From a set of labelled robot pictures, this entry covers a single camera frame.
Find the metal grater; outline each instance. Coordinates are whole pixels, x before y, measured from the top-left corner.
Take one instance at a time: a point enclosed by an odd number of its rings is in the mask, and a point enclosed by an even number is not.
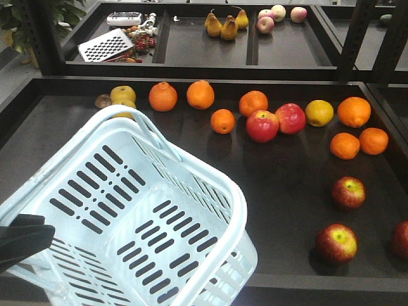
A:
[[[131,47],[133,43],[122,29],[114,29],[93,40],[81,43],[78,50],[85,62],[102,62]]]

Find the black shelf post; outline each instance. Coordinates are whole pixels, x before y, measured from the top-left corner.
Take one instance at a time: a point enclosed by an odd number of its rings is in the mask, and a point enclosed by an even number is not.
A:
[[[399,0],[372,69],[372,83],[387,84],[408,41],[408,1]]]
[[[347,82],[353,78],[354,64],[376,2],[377,0],[357,0],[339,63],[337,64],[337,80],[340,82]]]
[[[17,0],[22,25],[29,37],[42,75],[63,75],[65,58],[47,0]]]

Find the red apple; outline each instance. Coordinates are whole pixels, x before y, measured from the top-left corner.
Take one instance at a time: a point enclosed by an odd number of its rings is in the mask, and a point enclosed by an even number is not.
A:
[[[334,183],[331,193],[339,209],[349,212],[363,205],[367,192],[358,178],[342,177]]]
[[[402,221],[394,227],[390,244],[392,253],[408,260],[408,221]]]
[[[286,103],[279,107],[275,115],[279,119],[279,131],[284,134],[297,134],[306,126],[306,115],[295,103]]]
[[[261,17],[256,23],[256,28],[262,34],[271,33],[274,27],[275,27],[275,22],[273,21],[271,17],[268,17],[268,16]]]
[[[257,110],[247,118],[245,127],[253,141],[265,143],[275,138],[279,130],[279,120],[267,110]]]
[[[341,265],[355,257],[358,239],[348,226],[333,223],[317,234],[315,245],[317,253],[327,263]]]
[[[296,24],[301,24],[307,17],[307,10],[296,6],[291,10],[291,20]]]

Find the shopping basket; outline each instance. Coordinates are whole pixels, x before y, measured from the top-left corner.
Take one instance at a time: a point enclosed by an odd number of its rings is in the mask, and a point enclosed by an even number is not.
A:
[[[34,273],[8,271],[52,305],[230,305],[257,263],[240,188],[126,106],[95,114],[0,205],[0,226],[19,213],[55,235],[24,262]]]

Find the dark shelf tray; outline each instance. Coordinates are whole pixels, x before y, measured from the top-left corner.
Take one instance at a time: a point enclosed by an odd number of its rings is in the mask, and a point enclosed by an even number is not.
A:
[[[96,96],[128,84],[137,92],[138,109],[169,141],[229,175],[245,194],[247,232],[259,263],[234,305],[244,305],[242,301],[270,305],[274,294],[293,302],[285,305],[304,305],[296,304],[288,291],[320,301],[310,302],[313,305],[325,305],[323,297],[327,303],[345,291],[352,293],[348,305],[359,305],[353,301],[364,301],[367,292],[377,297],[380,304],[376,305],[385,305],[381,301],[386,300],[391,301],[387,305],[398,305],[392,301],[407,296],[408,264],[388,249],[393,226],[408,219],[407,133],[395,127],[365,85],[212,80],[215,103],[199,111],[186,102],[192,81],[173,79],[169,82],[178,91],[178,104],[171,112],[159,113],[151,109],[147,96],[160,81],[66,76],[34,78],[22,84],[0,108],[0,177],[6,178],[0,183],[0,202],[98,111]],[[263,145],[254,143],[238,112],[239,98],[253,89],[270,98],[273,112],[287,102],[305,108],[313,99],[325,99],[336,108],[349,96],[367,98],[372,105],[367,126],[385,129],[390,145],[379,156],[360,152],[351,161],[337,159],[328,148],[331,138],[341,131],[359,135],[363,129],[345,127],[337,117],[322,128],[308,125],[297,135],[278,135]],[[229,108],[236,115],[237,126],[230,135],[217,135],[210,128],[211,113],[218,108]],[[344,175],[359,177],[368,190],[364,206],[348,214],[335,209],[330,199],[331,184]],[[320,262],[313,251],[315,235],[332,222],[352,227],[360,240],[356,258],[338,268]],[[254,300],[257,293],[265,297],[264,304]],[[333,300],[331,305],[344,305],[341,301],[344,299]]]
[[[250,18],[246,30],[234,41],[211,38],[204,21],[213,8],[221,22],[238,9],[230,4],[98,3],[62,44],[66,58],[65,75],[111,77],[208,78],[208,79],[293,79],[334,80],[339,46],[313,5],[302,24],[287,18],[276,24],[272,34],[255,29],[258,12],[265,5],[241,5]],[[159,34],[153,55],[143,63],[84,62],[77,45],[107,33],[106,17],[113,11],[157,14]]]
[[[338,39],[341,45],[344,44],[347,31],[350,26],[351,17],[353,16],[354,6],[316,6],[317,10],[322,13],[326,22]],[[379,18],[385,14],[392,14],[395,7],[393,6],[376,6],[371,16],[371,22],[368,26],[363,43],[361,44],[360,53],[356,60],[356,67],[359,70],[372,70],[382,40],[387,31],[387,27],[381,26]],[[408,74],[408,45],[396,67],[397,71]]]

